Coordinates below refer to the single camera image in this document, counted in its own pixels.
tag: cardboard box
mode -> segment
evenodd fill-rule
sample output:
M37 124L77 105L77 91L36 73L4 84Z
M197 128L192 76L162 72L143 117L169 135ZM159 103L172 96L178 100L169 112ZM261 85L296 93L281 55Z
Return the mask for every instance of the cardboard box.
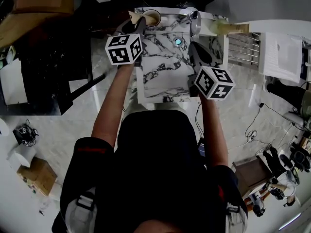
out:
M20 166L17 174L22 179L27 179L32 183L40 192L48 196L55 183L57 175L45 160L34 158L30 167Z
M16 0L13 11L0 24L0 48L51 18L73 14L73 0Z

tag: white cube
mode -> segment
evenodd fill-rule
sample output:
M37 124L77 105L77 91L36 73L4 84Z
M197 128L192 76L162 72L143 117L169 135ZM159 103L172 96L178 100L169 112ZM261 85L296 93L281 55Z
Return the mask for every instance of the white cube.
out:
M112 65L134 63L142 53L140 34L109 37L105 49Z
M202 66L194 84L206 99L224 100L235 83L228 70Z

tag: floor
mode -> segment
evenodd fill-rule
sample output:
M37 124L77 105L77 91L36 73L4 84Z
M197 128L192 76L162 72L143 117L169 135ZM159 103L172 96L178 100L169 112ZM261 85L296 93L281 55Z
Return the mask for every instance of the floor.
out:
M107 74L106 79L92 87L74 102L73 106L62 116L22 116L21 121L29 119L31 125L39 132L39 140L35 145L38 155L49 161L53 170L58 175L58 183L62 184L68 169L73 147L77 139L90 136L100 106L105 99L107 91L116 73L110 66L104 51L105 40L92 39L92 65L94 76L101 73ZM283 99L263 91L262 75L256 68L228 65L236 86L229 97L217 102L221 124L228 146L229 164L250 158L264 147L265 143L272 143L275 148L284 148L299 130L292 127L290 122L283 119L277 113L264 106L249 130L257 130L257 140L246 142L245 130L258 113L259 104L266 103L269 107L283 114L292 109ZM72 90L83 85L85 81L70 82ZM131 86L127 91L124 108L127 108L131 97ZM195 115L198 109L197 102L180 103L186 109L190 122L193 125L197 139L199 131L195 123ZM198 123L203 125L202 110L198 111Z

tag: cup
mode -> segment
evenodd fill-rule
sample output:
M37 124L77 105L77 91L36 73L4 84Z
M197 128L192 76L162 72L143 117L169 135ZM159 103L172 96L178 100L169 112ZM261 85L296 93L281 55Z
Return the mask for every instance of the cup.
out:
M147 28L155 28L161 21L161 14L156 11L156 10L146 10L144 13L142 13L143 15L147 15L150 17L153 17L154 19L156 19L156 23L154 23L153 25L148 25L147 24Z

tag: marble tabletop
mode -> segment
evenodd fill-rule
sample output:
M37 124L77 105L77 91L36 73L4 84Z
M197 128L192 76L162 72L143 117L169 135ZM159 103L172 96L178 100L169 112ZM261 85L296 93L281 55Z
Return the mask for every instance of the marble tabletop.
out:
M188 76L194 73L190 64L190 23L187 14L191 10L176 8L136 8L143 13L155 9L161 13L162 20L154 29L147 29L142 43L141 66L136 67L137 91L139 103L186 102L198 100L190 97ZM210 49L215 56L215 65L226 68L228 56L228 39L216 37L208 25L219 17L200 12L204 22L200 32L200 43ZM176 47L175 37L183 39L184 44Z

